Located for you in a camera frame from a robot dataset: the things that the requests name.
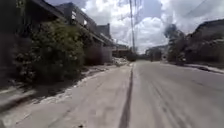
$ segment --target bush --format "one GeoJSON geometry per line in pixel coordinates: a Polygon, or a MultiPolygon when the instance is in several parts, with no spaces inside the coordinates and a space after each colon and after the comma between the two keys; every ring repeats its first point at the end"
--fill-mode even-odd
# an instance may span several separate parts
{"type": "Polygon", "coordinates": [[[84,53],[76,30],[60,21],[43,23],[33,30],[28,50],[15,52],[17,78],[33,83],[57,82],[78,76],[84,53]]]}

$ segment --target sky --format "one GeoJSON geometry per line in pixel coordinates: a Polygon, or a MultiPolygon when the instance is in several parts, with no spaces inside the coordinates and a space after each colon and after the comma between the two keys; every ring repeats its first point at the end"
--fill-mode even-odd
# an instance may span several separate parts
{"type": "MultiPolygon", "coordinates": [[[[73,2],[97,24],[111,24],[111,35],[131,46],[129,0],[46,0],[52,5],[73,2]]],[[[224,0],[137,0],[134,9],[135,39],[140,53],[149,47],[167,44],[164,28],[168,24],[188,34],[204,21],[224,18],[224,0]]]]}

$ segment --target road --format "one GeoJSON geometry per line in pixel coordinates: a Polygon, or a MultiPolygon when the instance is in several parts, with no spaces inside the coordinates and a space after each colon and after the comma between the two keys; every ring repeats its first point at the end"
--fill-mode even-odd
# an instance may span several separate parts
{"type": "Polygon", "coordinates": [[[133,69],[130,128],[223,128],[224,75],[162,63],[133,69]]]}
{"type": "Polygon", "coordinates": [[[224,75],[139,61],[20,106],[7,128],[223,128],[224,75]]]}

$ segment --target wall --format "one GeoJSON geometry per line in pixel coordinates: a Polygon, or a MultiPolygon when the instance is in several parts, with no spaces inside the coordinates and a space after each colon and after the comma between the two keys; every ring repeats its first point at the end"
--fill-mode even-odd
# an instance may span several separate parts
{"type": "Polygon", "coordinates": [[[101,51],[102,51],[102,61],[104,63],[111,63],[112,62],[111,47],[104,46],[104,47],[102,47],[101,51]]]}
{"type": "Polygon", "coordinates": [[[97,29],[100,33],[103,33],[105,36],[111,39],[109,23],[107,25],[98,25],[97,29]]]}
{"type": "Polygon", "coordinates": [[[102,45],[99,42],[92,42],[84,49],[86,65],[102,64],[101,47],[102,45]]]}

